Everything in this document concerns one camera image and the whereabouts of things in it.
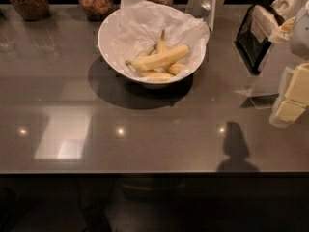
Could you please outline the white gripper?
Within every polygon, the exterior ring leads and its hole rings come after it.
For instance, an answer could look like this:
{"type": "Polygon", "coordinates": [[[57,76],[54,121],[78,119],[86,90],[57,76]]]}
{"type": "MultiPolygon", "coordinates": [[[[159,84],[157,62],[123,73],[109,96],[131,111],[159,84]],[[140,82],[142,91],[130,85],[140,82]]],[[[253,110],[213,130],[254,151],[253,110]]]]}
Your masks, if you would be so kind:
{"type": "Polygon", "coordinates": [[[309,63],[301,64],[294,70],[286,67],[281,75],[278,93],[269,122],[275,127],[286,128],[305,111],[304,107],[294,102],[309,104],[309,63]]]}

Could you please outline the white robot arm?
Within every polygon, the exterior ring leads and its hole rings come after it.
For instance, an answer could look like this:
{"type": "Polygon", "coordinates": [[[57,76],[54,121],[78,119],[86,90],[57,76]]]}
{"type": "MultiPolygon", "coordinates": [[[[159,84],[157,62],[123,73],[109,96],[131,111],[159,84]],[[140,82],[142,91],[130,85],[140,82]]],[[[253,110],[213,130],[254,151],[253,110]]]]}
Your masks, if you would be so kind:
{"type": "Polygon", "coordinates": [[[291,53],[303,63],[286,67],[279,84],[279,95],[271,110],[269,122],[278,128],[293,124],[309,107],[309,1],[274,31],[274,44],[289,43],[291,53]]]}

